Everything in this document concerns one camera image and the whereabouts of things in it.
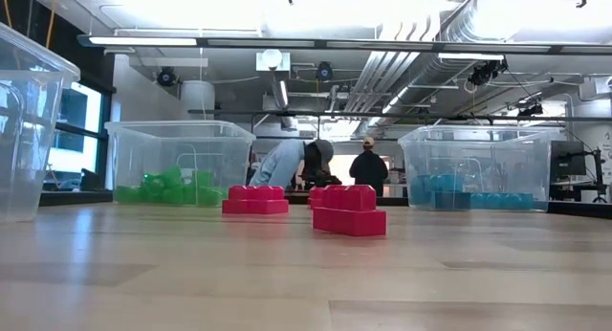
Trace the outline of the large red toy block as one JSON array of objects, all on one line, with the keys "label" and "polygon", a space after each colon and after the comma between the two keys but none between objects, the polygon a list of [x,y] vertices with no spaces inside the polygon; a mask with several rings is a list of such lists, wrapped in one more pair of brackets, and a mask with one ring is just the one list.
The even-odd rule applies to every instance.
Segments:
[{"label": "large red toy block", "polygon": [[224,214],[283,214],[289,211],[289,201],[282,187],[234,186],[222,201]]}]

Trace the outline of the long blue toy block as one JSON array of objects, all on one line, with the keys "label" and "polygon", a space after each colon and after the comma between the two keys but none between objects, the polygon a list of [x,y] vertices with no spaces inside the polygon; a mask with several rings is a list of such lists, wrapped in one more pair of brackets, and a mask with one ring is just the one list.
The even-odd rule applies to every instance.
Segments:
[{"label": "long blue toy block", "polygon": [[429,206],[434,210],[532,210],[529,193],[434,192]]}]

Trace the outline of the person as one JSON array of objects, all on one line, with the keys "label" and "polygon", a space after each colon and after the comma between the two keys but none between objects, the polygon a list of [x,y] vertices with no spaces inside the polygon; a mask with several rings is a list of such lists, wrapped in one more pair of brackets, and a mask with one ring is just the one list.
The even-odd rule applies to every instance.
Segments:
[{"label": "person", "polygon": [[335,150],[326,140],[286,140],[273,148],[252,175],[249,185],[286,188],[303,165],[306,176],[324,174]]},{"label": "person", "polygon": [[368,185],[376,191],[378,197],[383,197],[383,183],[388,177],[388,168],[384,160],[373,151],[374,144],[372,138],[363,138],[362,153],[351,164],[349,174],[356,185]]}]

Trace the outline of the white ceiling lamp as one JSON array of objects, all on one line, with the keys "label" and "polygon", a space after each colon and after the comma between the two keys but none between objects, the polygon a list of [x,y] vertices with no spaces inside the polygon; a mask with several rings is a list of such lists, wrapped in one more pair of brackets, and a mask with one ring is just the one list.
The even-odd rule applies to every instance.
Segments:
[{"label": "white ceiling lamp", "polygon": [[258,72],[291,70],[291,54],[277,49],[267,49],[256,54],[255,70]]}]

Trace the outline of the clear plastic storage bin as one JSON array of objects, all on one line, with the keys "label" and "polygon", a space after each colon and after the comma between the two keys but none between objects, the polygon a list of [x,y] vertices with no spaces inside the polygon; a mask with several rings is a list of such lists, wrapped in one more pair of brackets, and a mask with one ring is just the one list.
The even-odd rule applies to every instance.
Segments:
[{"label": "clear plastic storage bin", "polygon": [[532,210],[547,210],[550,196],[551,142],[562,138],[555,127],[485,125],[422,126],[398,140],[404,152],[408,204],[417,175],[460,174],[462,192],[529,193]]},{"label": "clear plastic storage bin", "polygon": [[198,207],[194,170],[213,174],[211,188],[229,189],[246,182],[255,136],[228,121],[119,121],[105,124],[112,141],[113,197],[118,186],[140,187],[145,173],[161,174],[178,166],[183,183],[148,194],[146,205]]},{"label": "clear plastic storage bin", "polygon": [[0,224],[36,217],[61,96],[76,65],[0,22]]}]

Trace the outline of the white cylindrical tank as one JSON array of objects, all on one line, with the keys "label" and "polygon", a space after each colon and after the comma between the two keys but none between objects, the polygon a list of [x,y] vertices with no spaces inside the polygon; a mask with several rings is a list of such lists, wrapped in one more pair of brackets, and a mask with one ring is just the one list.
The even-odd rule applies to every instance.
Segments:
[{"label": "white cylindrical tank", "polygon": [[187,80],[181,84],[180,100],[189,120],[213,120],[209,112],[215,107],[215,87],[207,81]]}]

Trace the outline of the black horizontal pipe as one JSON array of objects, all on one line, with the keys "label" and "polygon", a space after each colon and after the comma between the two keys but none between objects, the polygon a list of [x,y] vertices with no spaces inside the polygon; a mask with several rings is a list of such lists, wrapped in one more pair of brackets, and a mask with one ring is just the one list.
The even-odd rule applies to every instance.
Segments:
[{"label": "black horizontal pipe", "polygon": [[360,112],[323,112],[323,111],[292,111],[292,110],[271,110],[271,111],[235,111],[235,110],[209,110],[188,109],[188,114],[192,115],[236,115],[236,116],[258,116],[272,115],[279,117],[347,117],[347,118],[383,118],[383,119],[411,119],[411,120],[437,120],[448,121],[577,121],[577,122],[605,122],[612,121],[612,117],[533,117],[533,116],[495,116],[495,115],[432,115],[432,114],[394,114],[394,113],[360,113]]}]

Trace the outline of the long ceiling light bar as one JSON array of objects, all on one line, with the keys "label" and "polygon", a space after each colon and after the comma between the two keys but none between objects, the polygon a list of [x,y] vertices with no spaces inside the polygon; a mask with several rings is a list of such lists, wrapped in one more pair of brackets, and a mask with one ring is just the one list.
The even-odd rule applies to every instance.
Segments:
[{"label": "long ceiling light bar", "polygon": [[612,56],[612,45],[595,44],[520,44],[475,42],[425,42],[299,39],[263,37],[146,37],[80,35],[78,42],[85,47],[146,47],[146,48],[206,48],[206,49],[283,49],[382,51],[483,55],[588,55]]}]

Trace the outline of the black computer monitor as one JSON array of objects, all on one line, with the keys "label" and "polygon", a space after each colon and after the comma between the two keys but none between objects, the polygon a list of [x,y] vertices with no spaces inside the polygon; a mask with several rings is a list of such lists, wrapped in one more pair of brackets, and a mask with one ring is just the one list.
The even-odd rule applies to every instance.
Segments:
[{"label": "black computer monitor", "polygon": [[550,183],[586,174],[585,149],[581,142],[552,141]]}]

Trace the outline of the silver ventilation duct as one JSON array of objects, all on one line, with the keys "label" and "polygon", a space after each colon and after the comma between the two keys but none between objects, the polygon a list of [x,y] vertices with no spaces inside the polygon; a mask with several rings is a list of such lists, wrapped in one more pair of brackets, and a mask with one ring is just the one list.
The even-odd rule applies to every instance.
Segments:
[{"label": "silver ventilation duct", "polygon": [[[406,20],[383,27],[380,40],[431,41],[440,30],[438,17]],[[372,52],[342,112],[369,113],[379,102],[383,111],[404,113],[408,104],[421,104],[450,85],[474,60],[440,58],[438,54]]]}]

